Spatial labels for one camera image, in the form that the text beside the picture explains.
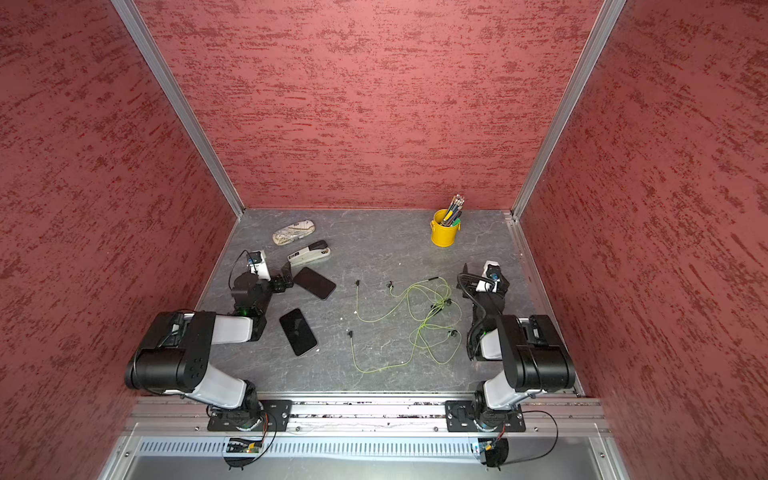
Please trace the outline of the green wired earphones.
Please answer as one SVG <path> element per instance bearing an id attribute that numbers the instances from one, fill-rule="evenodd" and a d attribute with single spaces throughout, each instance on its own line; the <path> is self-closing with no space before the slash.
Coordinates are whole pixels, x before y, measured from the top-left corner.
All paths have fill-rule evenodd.
<path id="1" fill-rule="evenodd" d="M 408 343 L 410 345 L 410 352 L 406 360 L 395 361 L 394 363 L 390 362 L 386 365 L 383 365 L 380 367 L 374 367 L 374 368 L 362 368 L 358 364 L 356 348 L 355 348 L 354 332 L 352 330 L 348 330 L 346 332 L 346 336 L 349 339 L 352 365 L 354 366 L 355 370 L 362 375 L 372 375 L 376 373 L 385 372 L 388 370 L 403 368 L 403 367 L 409 366 L 418 354 L 424 354 L 429 360 L 431 360 L 436 365 L 439 365 L 439 366 L 447 365 L 455 358 L 455 356 L 458 353 L 459 347 L 461 346 L 462 336 L 458 332 L 458 328 L 457 328 L 458 322 L 454 322 L 453 324 L 450 324 L 450 325 L 441 325 L 441 324 L 433 323 L 432 319 L 423 323 L 416 322 L 411 319 L 413 322 L 416 323 L 416 327 L 409 333 L 407 337 Z M 424 335 L 426 331 L 430 331 L 430 330 L 444 331 L 445 336 L 442 340 L 439 340 L 436 343 L 430 343 Z M 435 356 L 434 348 L 446 343 L 449 339 L 454 337 L 456 337 L 458 341 L 455 345 L 453 352 L 449 355 L 449 357 L 446 360 L 438 359 Z"/>
<path id="2" fill-rule="evenodd" d="M 393 307 L 391 307 L 385 314 L 376 318 L 363 318 L 361 316 L 361 295 L 360 287 L 361 281 L 356 280 L 355 286 L 355 309 L 354 314 L 357 319 L 363 323 L 374 324 L 385 319 L 389 319 L 397 313 L 401 306 L 404 306 L 410 315 L 411 319 L 416 322 L 426 322 L 440 313 L 442 310 L 453 304 L 453 298 L 451 288 L 448 286 L 447 281 L 440 276 L 430 277 L 425 280 L 417 281 L 408 287 L 406 287 L 401 293 L 394 293 L 394 285 L 389 282 L 387 285 L 387 291 L 390 297 L 397 300 Z M 421 295 L 426 301 L 429 302 L 429 309 L 423 317 L 417 317 L 413 313 L 412 299 Z"/>

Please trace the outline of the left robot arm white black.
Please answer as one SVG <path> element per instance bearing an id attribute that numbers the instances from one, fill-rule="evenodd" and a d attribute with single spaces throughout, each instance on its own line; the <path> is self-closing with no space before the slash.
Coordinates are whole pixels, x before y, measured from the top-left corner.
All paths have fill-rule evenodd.
<path id="1" fill-rule="evenodd" d="M 154 318 L 128 362 L 127 388 L 151 395 L 178 395 L 206 406 L 210 431 L 282 431 L 286 414 L 260 401 L 255 385 L 233 377 L 210 363 L 214 345 L 253 343 L 267 325 L 271 298 L 293 286 L 285 263 L 272 279 L 252 272 L 238 276 L 231 287 L 234 311 L 177 310 Z"/>

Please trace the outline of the purple-edged smartphone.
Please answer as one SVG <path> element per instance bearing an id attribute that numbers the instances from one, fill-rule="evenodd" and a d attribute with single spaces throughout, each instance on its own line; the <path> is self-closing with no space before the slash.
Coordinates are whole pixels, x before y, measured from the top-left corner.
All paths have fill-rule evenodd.
<path id="1" fill-rule="evenodd" d="M 317 339 L 300 309 L 282 315 L 279 323 L 295 356 L 302 356 L 317 346 Z"/>

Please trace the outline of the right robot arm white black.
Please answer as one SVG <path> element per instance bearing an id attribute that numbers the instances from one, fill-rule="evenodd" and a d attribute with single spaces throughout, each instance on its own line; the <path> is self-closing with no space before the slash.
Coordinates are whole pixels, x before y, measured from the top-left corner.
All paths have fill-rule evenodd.
<path id="1" fill-rule="evenodd" d="M 572 358 L 549 316 L 504 312 L 510 283 L 498 265 L 490 264 L 482 275 L 462 271 L 457 287 L 472 303 L 468 358 L 502 364 L 500 373 L 479 384 L 466 418 L 480 431 L 521 428 L 524 401 L 575 386 Z"/>

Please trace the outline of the blue-edged smartphone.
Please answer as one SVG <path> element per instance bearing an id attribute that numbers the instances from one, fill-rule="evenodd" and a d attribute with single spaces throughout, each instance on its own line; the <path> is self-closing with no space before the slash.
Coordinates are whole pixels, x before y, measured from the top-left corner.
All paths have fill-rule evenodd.
<path id="1" fill-rule="evenodd" d="M 295 285 L 321 300 L 326 300 L 336 289 L 336 284 L 333 281 L 309 267 L 302 268 L 293 276 L 293 281 Z"/>

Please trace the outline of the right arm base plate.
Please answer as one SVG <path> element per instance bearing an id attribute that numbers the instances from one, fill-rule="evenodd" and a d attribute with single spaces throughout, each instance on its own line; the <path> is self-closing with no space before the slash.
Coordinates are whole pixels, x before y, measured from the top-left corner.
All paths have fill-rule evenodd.
<path id="1" fill-rule="evenodd" d="M 444 407 L 449 432 L 526 431 L 525 420 L 519 407 L 511 410 L 492 410 L 468 400 L 449 400 L 445 402 Z"/>

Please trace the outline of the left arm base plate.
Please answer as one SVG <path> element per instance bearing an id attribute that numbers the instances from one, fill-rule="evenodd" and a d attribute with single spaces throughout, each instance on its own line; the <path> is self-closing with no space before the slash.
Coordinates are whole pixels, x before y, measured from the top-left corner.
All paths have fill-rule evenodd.
<path id="1" fill-rule="evenodd" d="M 284 432 L 290 418 L 291 400 L 260 400 L 254 409 L 240 407 L 222 409 L 208 406 L 209 432 L 235 432 L 255 434 L 264 431 Z"/>

